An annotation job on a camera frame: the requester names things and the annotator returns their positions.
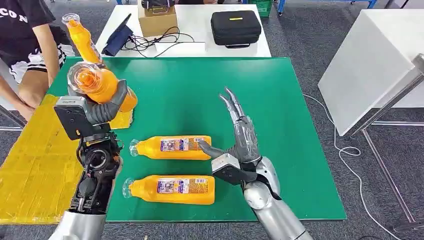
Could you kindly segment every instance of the bottle label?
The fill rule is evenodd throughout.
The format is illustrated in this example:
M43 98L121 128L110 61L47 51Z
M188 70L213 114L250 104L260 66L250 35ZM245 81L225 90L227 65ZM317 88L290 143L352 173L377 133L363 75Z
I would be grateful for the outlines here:
M201 150L198 142L204 140L203 137L190 137L178 139L161 139L160 151L161 152L176 152L176 151L189 151Z
M102 55L100 55L99 51L97 51L96 46L94 45L93 41L90 42L90 47L93 49L95 55L97 56L97 58L100 60L100 63L103 62L103 58Z
M160 178L157 180L158 194L204 194L208 192L206 178Z

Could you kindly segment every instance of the blue chair leg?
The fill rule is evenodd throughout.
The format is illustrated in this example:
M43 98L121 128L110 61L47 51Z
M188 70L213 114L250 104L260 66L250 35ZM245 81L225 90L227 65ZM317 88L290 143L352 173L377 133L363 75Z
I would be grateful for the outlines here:
M377 0L371 0L371 1L369 1L368 8L369 9L372 9L374 7L374 5L376 4L376 2L377 2Z
M284 12L284 4L286 3L286 0L279 0L278 4L278 15L281 16Z

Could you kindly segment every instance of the plastic bottle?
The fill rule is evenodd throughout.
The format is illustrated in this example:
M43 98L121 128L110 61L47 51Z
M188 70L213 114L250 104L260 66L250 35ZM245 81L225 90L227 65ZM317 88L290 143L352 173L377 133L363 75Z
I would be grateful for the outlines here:
M103 62L102 56L92 41L92 35L81 24L80 16L76 13L65 14L62 17L62 23L67 26L70 38L82 59L90 63L101 64Z
M215 179L204 175L150 175L135 181L129 178L122 194L147 202L210 205L215 201Z
M198 141L211 145L211 137L204 135L153 136L144 141L132 140L129 152L132 156L145 155L151 159L208 160Z
M99 104L110 101L118 87L118 78L113 72L85 61L77 62L70 67L67 73L67 81L74 91L87 94L90 99ZM137 96L128 87L128 93L119 111L129 112L136 105Z

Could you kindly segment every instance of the cardboard box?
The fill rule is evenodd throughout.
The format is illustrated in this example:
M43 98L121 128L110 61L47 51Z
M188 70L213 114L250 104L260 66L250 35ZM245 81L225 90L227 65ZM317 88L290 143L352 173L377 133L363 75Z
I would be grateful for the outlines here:
M169 8L168 12L152 13L138 5L138 21L140 22L143 37L162 36L169 28L178 27L175 7Z

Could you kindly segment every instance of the person's arm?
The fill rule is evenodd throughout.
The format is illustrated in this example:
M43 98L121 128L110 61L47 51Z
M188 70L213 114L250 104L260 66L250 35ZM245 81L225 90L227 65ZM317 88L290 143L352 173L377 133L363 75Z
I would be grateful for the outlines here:
M11 86L0 75L0 96L16 108L19 113L28 121L34 113L34 108L26 105L19 96L13 91Z
M50 87L59 72L58 47L48 24L35 26L32 30L37 37L42 56L44 57L48 75L48 86Z

